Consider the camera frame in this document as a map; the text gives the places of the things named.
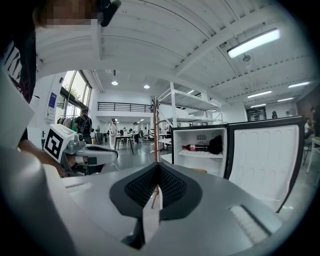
bottle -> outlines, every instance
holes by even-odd
[[[186,146],[182,146],[183,150],[189,150],[189,151],[208,151],[208,146],[207,145],[195,145],[195,144],[189,144]]]

